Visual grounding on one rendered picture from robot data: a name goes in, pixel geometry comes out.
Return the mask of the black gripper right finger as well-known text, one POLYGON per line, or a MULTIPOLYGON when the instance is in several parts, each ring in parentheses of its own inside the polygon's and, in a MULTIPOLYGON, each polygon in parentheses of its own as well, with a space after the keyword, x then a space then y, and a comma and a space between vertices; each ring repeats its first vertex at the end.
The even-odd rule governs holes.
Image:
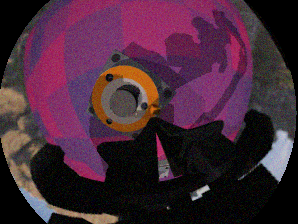
POLYGON ((158 117, 156 120, 156 131, 158 141, 164 148, 166 160, 168 160, 170 171, 173 177, 181 176, 181 169, 184 167, 186 157, 188 157, 190 149, 194 143, 212 137, 216 133, 222 132, 223 120, 210 121, 209 124, 201 125, 201 127, 184 129, 176 124, 169 124, 158 117))

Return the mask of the orange round plate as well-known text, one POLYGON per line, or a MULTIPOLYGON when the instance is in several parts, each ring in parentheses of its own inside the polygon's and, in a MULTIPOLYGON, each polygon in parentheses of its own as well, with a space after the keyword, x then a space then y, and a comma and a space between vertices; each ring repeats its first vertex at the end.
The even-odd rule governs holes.
POLYGON ((160 93, 152 77, 141 69, 130 67, 130 65, 118 65, 109 68, 101 73, 94 83, 92 92, 93 109, 100 120, 114 131, 130 132, 140 131, 146 127, 150 117, 160 115, 160 93), (109 81, 108 76, 113 75, 113 80, 109 81), (110 111, 109 97, 118 89, 125 88, 132 91, 137 97, 137 108, 133 115, 128 117, 118 117, 110 111), (148 107, 141 108, 142 103, 148 103, 148 107), (112 120, 112 123, 108 119, 112 120))

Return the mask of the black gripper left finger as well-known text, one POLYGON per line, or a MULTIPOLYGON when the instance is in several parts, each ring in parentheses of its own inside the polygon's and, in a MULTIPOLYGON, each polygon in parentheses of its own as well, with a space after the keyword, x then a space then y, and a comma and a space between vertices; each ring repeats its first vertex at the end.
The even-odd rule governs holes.
POLYGON ((97 153, 101 155, 105 163, 141 163, 150 161, 153 175, 158 176, 158 155, 157 155, 157 132, 156 120, 150 117, 144 131, 138 133, 134 140, 106 141, 98 144, 97 153))

